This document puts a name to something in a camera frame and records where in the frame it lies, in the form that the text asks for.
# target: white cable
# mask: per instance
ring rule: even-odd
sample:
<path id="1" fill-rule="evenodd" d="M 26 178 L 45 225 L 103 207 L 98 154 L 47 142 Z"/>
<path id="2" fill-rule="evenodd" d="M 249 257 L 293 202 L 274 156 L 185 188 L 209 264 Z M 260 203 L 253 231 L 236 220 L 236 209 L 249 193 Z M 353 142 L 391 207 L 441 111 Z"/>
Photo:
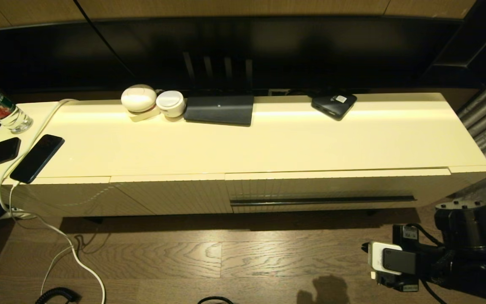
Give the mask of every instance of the white cable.
<path id="1" fill-rule="evenodd" d="M 59 256 L 63 253 L 65 253 L 67 250 L 71 249 L 71 246 L 68 246 L 64 250 L 61 250 L 60 253 L 56 255 L 56 257 L 52 260 L 52 263 L 50 263 L 50 267 L 48 267 L 48 271 L 46 271 L 46 275 L 44 276 L 44 280 L 42 281 L 42 286 L 40 287 L 40 295 L 44 294 L 44 284 L 46 283 L 46 279 L 48 279 L 48 275 L 50 274 L 50 271 L 52 270 L 52 267 L 54 266 L 54 263 L 56 262 L 56 259 L 59 258 Z"/>
<path id="2" fill-rule="evenodd" d="M 9 208 L 6 207 L 5 203 L 3 202 L 3 196 L 1 194 L 1 186 L 3 184 L 3 181 L 6 179 L 10 169 L 14 166 L 15 163 L 19 162 L 26 154 L 27 152 L 29 152 L 29 150 L 31 150 L 31 148 L 33 147 L 33 145 L 35 144 L 35 141 L 37 140 L 37 138 L 39 137 L 39 135 L 42 133 L 42 131 L 44 130 L 44 128 L 46 127 L 46 125 L 48 124 L 48 122 L 50 121 L 50 119 L 52 119 L 52 117 L 54 116 L 54 114 L 56 114 L 56 111 L 63 105 L 65 104 L 66 102 L 69 102 L 69 101 L 77 101 L 77 100 L 74 100 L 74 99 L 63 99 L 63 100 L 60 100 L 60 102 L 58 102 L 56 104 L 56 106 L 54 106 L 54 108 L 52 109 L 52 111 L 50 111 L 50 113 L 48 114 L 48 116 L 46 116 L 46 118 L 44 119 L 43 123 L 40 125 L 40 128 L 38 129 L 37 133 L 35 134 L 35 136 L 31 139 L 31 142 L 29 143 L 29 146 L 27 146 L 27 148 L 24 150 L 24 152 L 22 152 L 22 154 L 20 154 L 14 161 L 11 162 L 11 164 L 6 168 L 6 170 L 2 173 L 1 177 L 0 177 L 0 205 L 1 205 L 1 208 L 3 210 L 5 210 L 6 212 L 9 212 L 10 215 L 11 215 L 11 218 L 16 222 L 18 223 L 18 221 L 16 221 L 16 219 L 14 218 L 14 215 L 12 214 L 12 192 L 14 191 L 14 189 L 20 184 L 20 182 L 15 182 L 13 185 L 12 185 L 12 188 L 10 189 L 10 193 L 8 195 L 8 206 Z M 60 229 L 57 229 L 56 227 L 54 227 L 53 225 L 50 225 L 48 224 L 40 215 L 34 213 L 34 212 L 29 212 L 29 211 L 25 211 L 23 210 L 23 212 L 27 212 L 27 213 L 30 213 L 32 215 L 35 215 L 38 217 L 38 219 L 46 226 L 48 227 L 49 229 L 52 229 L 53 231 L 56 231 L 57 233 L 59 233 L 60 235 L 62 235 L 63 237 L 65 237 L 65 239 L 69 242 L 70 244 L 70 248 L 71 250 L 73 251 L 73 256 L 76 260 L 76 262 L 78 263 L 78 265 L 80 265 L 81 268 L 89 271 L 89 273 L 91 273 L 95 279 L 97 279 L 97 281 L 99 282 L 99 285 L 100 285 L 100 289 L 102 290 L 102 294 L 103 294 L 103 298 L 102 298 L 102 302 L 101 304 L 104 304 L 106 302 L 106 289 L 104 288 L 104 283 L 102 281 L 102 279 L 99 277 L 99 275 L 93 271 L 91 268 L 87 267 L 85 264 L 83 264 L 80 259 L 78 258 L 78 254 L 76 253 L 76 248 L 74 247 L 74 244 L 73 244 L 73 241 L 71 241 L 71 239 L 63 232 L 61 231 Z"/>

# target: drawer handle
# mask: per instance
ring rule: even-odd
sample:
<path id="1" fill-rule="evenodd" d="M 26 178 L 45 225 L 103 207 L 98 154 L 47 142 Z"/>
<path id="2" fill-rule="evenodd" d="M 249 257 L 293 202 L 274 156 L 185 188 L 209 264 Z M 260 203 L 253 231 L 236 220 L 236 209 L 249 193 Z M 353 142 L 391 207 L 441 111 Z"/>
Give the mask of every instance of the drawer handle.
<path id="1" fill-rule="evenodd" d="M 415 202 L 413 195 L 406 196 L 363 196 L 358 198 L 287 198 L 279 200 L 230 200 L 231 206 L 287 206 L 340 203 L 385 203 Z"/>

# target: charging cable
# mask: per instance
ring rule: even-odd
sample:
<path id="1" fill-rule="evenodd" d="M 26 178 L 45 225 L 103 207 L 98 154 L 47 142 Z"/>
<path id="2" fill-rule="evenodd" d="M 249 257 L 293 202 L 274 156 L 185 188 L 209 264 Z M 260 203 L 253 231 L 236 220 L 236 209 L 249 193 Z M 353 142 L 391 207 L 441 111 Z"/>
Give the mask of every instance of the charging cable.
<path id="1" fill-rule="evenodd" d="M 54 116 L 54 114 L 56 114 L 57 110 L 63 105 L 63 104 L 66 104 L 67 102 L 69 101 L 77 101 L 77 100 L 74 100 L 74 99 L 63 99 L 63 100 L 60 100 L 60 102 L 58 102 L 53 108 L 52 108 L 52 111 L 50 111 L 50 113 L 48 114 L 48 116 L 46 116 L 46 118 L 44 119 L 43 123 L 40 125 L 37 133 L 35 134 L 35 136 L 31 139 L 31 142 L 29 143 L 29 146 L 27 146 L 27 148 L 17 157 L 15 158 L 14 161 L 11 162 L 10 165 L 8 165 L 8 167 L 6 168 L 6 170 L 1 174 L 1 177 L 0 177 L 0 205 L 1 205 L 1 208 L 3 210 L 5 210 L 6 212 L 9 212 L 9 214 L 11 215 L 11 218 L 15 221 L 15 223 L 17 223 L 19 226 L 21 227 L 24 227 L 23 225 L 21 225 L 17 220 L 16 218 L 14 217 L 14 215 L 12 214 L 12 193 L 14 192 L 14 189 L 16 187 L 18 187 L 20 185 L 20 182 L 15 182 L 13 185 L 12 185 L 12 188 L 10 189 L 10 193 L 8 195 L 8 206 L 9 208 L 7 208 L 7 206 L 5 205 L 5 203 L 3 202 L 3 195 L 1 193 L 1 187 L 2 187 L 2 184 L 4 182 L 4 180 L 6 179 L 7 175 L 9 174 L 9 172 L 11 171 L 11 169 L 14 167 L 14 165 L 19 162 L 26 154 L 27 152 L 29 152 L 29 150 L 31 150 L 31 148 L 33 147 L 33 145 L 35 144 L 35 141 L 37 141 L 37 138 L 41 135 L 42 131 L 44 130 L 44 128 L 46 127 L 46 125 L 48 125 L 50 119 L 52 119 L 52 117 Z M 69 242 L 70 244 L 70 249 L 72 250 L 73 252 L 73 256 L 76 260 L 76 262 L 78 263 L 78 265 L 89 271 L 89 273 L 91 273 L 95 279 L 97 279 L 97 281 L 99 282 L 100 284 L 100 289 L 102 289 L 102 302 L 101 304 L 104 304 L 106 302 L 106 289 L 104 288 L 104 283 L 102 281 L 102 279 L 99 277 L 99 275 L 93 271 L 91 268 L 87 267 L 85 264 L 83 264 L 80 259 L 78 258 L 78 254 L 76 252 L 76 248 L 73 244 L 73 241 L 71 241 L 71 239 L 63 232 L 61 231 L 60 229 L 57 229 L 56 227 L 54 227 L 53 225 L 50 225 L 48 224 L 40 215 L 34 213 L 34 212 L 29 212 L 29 211 L 23 211 L 23 212 L 27 212 L 27 213 L 30 213 L 34 216 L 37 216 L 38 219 L 41 221 L 41 223 L 43 223 L 46 227 L 48 227 L 49 229 L 52 229 L 53 231 L 56 231 L 56 233 L 59 233 L 60 235 L 62 235 L 63 237 L 65 237 L 65 239 Z M 48 277 L 48 273 L 50 273 L 50 270 L 52 269 L 52 266 L 54 265 L 54 261 L 56 260 L 56 258 L 58 258 L 58 256 L 60 256 L 63 252 L 65 252 L 67 249 L 63 250 L 62 252 L 60 252 L 58 255 L 56 255 L 56 257 L 52 260 L 52 264 L 50 264 L 50 268 L 48 269 L 48 272 L 46 273 L 46 276 L 44 277 L 44 281 L 43 281 L 43 286 L 41 288 L 41 294 L 42 294 L 42 289 L 44 288 L 44 283 L 46 282 L 46 279 Z"/>

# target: wooden floor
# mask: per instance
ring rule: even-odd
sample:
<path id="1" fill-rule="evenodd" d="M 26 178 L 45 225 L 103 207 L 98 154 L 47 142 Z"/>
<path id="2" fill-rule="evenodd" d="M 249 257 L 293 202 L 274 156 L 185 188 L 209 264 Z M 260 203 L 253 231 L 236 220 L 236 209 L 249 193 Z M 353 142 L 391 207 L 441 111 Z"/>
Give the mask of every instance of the wooden floor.
<path id="1" fill-rule="evenodd" d="M 399 293 L 376 285 L 360 249 L 370 240 L 390 242 L 392 223 L 422 223 L 439 235 L 433 213 L 427 206 L 372 215 L 346 210 L 117 217 L 101 225 L 49 221 L 80 242 L 79 256 L 104 280 L 109 304 L 195 304 L 205 296 L 237 304 L 434 304 L 424 289 Z M 38 220 L 22 223 L 41 227 Z M 50 261 L 66 246 L 52 231 L 0 221 L 0 304 L 33 304 Z M 100 303 L 97 281 L 70 254 L 46 286 L 79 292 L 81 304 Z M 486 303 L 434 288 L 448 304 Z"/>

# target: cabinet top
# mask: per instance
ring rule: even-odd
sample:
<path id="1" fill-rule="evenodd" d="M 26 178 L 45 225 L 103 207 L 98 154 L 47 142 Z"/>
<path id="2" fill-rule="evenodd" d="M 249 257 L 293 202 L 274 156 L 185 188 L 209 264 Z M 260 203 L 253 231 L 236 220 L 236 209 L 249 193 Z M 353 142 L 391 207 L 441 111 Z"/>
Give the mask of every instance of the cabinet top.
<path id="1" fill-rule="evenodd" d="M 68 102 L 43 132 L 65 144 L 37 179 L 486 166 L 439 93 L 357 95 L 342 121 L 313 109 L 307 96 L 254 100 L 250 127 L 162 115 L 132 122 L 119 100 Z M 19 105 L 35 120 L 18 136 L 21 150 L 54 105 Z M 0 141 L 13 136 L 0 128 Z"/>

